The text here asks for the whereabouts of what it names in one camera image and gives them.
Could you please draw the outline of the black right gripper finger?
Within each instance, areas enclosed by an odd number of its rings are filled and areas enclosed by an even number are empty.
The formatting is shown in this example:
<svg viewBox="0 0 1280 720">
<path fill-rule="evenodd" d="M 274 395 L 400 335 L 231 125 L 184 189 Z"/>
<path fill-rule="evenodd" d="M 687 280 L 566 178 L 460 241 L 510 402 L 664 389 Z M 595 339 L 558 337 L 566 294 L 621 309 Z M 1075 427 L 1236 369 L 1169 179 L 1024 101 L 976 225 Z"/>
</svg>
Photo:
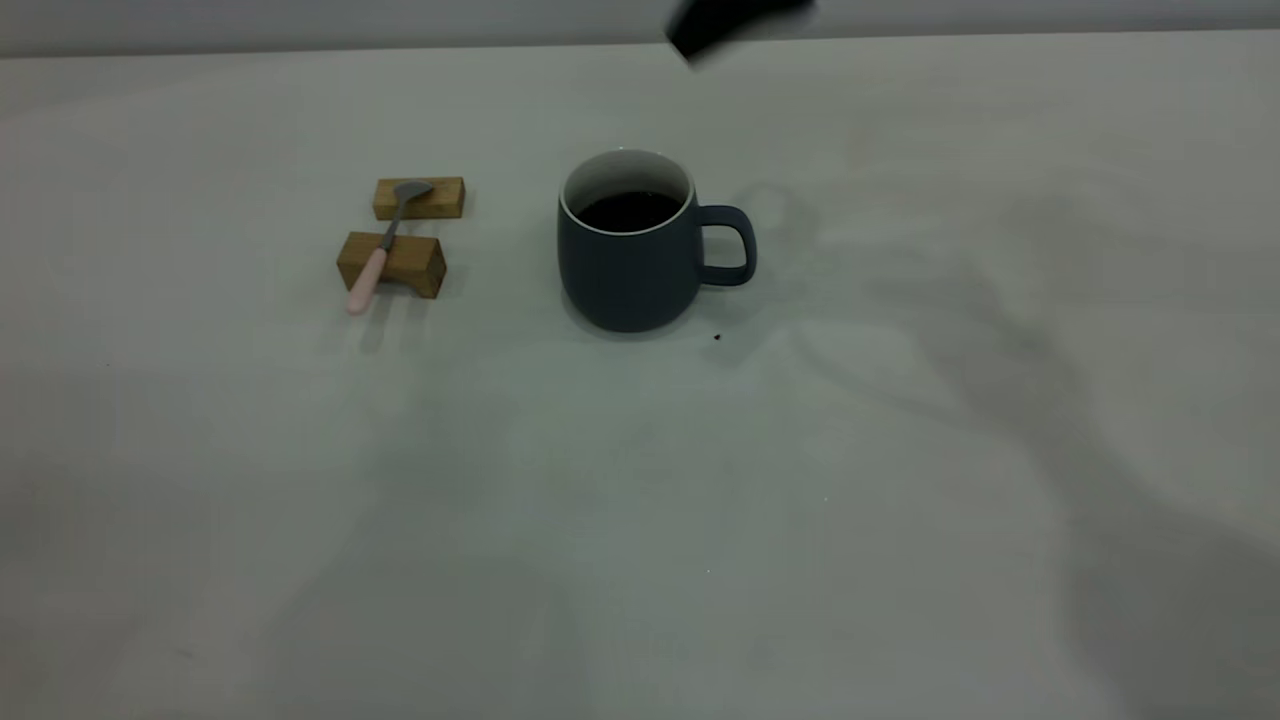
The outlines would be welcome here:
<svg viewBox="0 0 1280 720">
<path fill-rule="evenodd" d="M 666 41 L 692 67 L 749 29 L 817 6 L 818 1 L 681 1 L 666 26 Z"/>
</svg>

